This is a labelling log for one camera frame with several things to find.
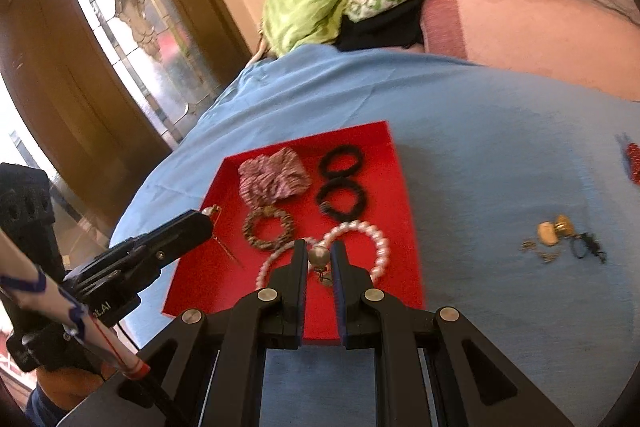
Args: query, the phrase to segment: white pearl necklace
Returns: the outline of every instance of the white pearl necklace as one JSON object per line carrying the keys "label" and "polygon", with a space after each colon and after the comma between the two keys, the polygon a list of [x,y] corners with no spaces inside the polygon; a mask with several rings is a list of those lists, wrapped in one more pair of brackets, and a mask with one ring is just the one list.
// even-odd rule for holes
{"label": "white pearl necklace", "polygon": [[[307,246],[313,248],[318,242],[313,237],[305,237],[305,241]],[[270,256],[268,256],[267,260],[262,263],[260,267],[260,271],[258,272],[258,277],[255,278],[255,289],[261,290],[265,286],[267,286],[266,279],[267,273],[269,272],[269,267],[271,263],[273,263],[278,257],[280,257],[283,253],[285,253],[290,248],[293,248],[295,241],[289,241],[282,247],[278,248],[275,252],[273,252]],[[306,272],[309,273],[311,270],[311,265],[307,263]]]}
{"label": "white pearl necklace", "polygon": [[389,263],[390,252],[389,240],[378,229],[378,227],[368,223],[367,221],[359,221],[357,219],[351,222],[340,223],[337,227],[333,227],[331,232],[325,234],[318,245],[330,250],[331,244],[335,239],[340,237],[343,233],[351,231],[366,233],[376,245],[376,263],[374,267],[369,270],[371,282],[375,284],[378,279],[385,274],[385,267]]}

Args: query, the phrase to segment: person's arm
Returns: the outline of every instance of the person's arm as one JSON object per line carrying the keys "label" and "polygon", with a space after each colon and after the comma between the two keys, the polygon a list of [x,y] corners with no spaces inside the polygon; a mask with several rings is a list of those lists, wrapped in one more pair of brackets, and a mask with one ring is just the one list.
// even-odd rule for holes
{"label": "person's arm", "polygon": [[113,369],[106,364],[102,367],[102,377],[75,367],[57,371],[39,367],[36,370],[38,385],[29,397],[25,414],[35,427],[56,427],[69,411],[112,374]]}

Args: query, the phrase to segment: red box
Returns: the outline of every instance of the red box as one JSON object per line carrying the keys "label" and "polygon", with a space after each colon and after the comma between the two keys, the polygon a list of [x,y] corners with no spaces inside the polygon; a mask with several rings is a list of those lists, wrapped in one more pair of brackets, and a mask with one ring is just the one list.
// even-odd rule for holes
{"label": "red box", "polygon": [[[316,193],[325,182],[318,171],[318,164],[324,154],[346,143],[356,145],[364,152],[362,169],[352,176],[367,193],[367,206],[360,220],[379,227],[389,240],[389,264],[377,286],[392,293],[407,306],[422,308],[417,245],[402,171],[386,122],[374,122],[225,158],[202,207],[212,204],[222,207],[216,233],[242,266],[231,261],[216,241],[207,241],[178,261],[162,312],[171,316],[188,308],[198,308],[207,313],[217,312],[231,308],[242,296],[255,290],[255,278],[260,266],[271,252],[251,247],[242,237],[242,223],[249,212],[238,194],[238,168],[242,162],[260,154],[271,155],[284,146],[291,147],[300,156],[312,178],[312,185],[304,194],[275,204],[293,217],[295,237],[322,239],[337,223],[321,214],[315,201]],[[344,168],[350,162],[353,159],[348,156],[337,158],[331,168]],[[351,207],[353,195],[336,191],[330,199],[337,208],[346,209]],[[281,232],[280,224],[275,219],[261,223],[263,225],[255,229],[258,237],[275,237]],[[348,232],[341,236],[341,240],[352,264],[367,270],[372,268],[376,250],[366,235]],[[271,269],[289,263],[290,257],[291,250],[284,253]],[[316,275],[308,277],[304,339],[307,343],[335,343],[339,337],[332,290],[321,285]]]}

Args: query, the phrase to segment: blue cloth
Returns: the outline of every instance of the blue cloth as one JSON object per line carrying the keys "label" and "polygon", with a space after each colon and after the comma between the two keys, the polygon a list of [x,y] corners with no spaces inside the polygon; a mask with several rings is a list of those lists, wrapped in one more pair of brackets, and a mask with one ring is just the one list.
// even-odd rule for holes
{"label": "blue cloth", "polygon": [[55,405],[37,385],[29,396],[24,413],[35,427],[56,427],[68,411]]}
{"label": "blue cloth", "polygon": [[[599,423],[640,359],[640,190],[621,146],[625,134],[640,142],[638,104],[434,55],[301,46],[240,74],[148,177],[112,242],[198,208],[226,156],[377,120],[401,160],[428,309],[456,306],[577,427]],[[559,213],[597,234],[607,264],[568,245],[550,264],[519,251]],[[127,318],[140,343],[168,322],[173,270]],[[270,351],[261,425],[373,425],[371,360]]]}

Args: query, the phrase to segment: scrunchie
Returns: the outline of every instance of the scrunchie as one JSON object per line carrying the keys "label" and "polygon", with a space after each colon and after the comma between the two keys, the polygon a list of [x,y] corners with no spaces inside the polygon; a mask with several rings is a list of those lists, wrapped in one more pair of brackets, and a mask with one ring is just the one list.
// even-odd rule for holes
{"label": "scrunchie", "polygon": [[302,194],[311,185],[300,158],[289,147],[283,147],[272,156],[261,154],[243,162],[238,173],[240,197],[250,208]]}

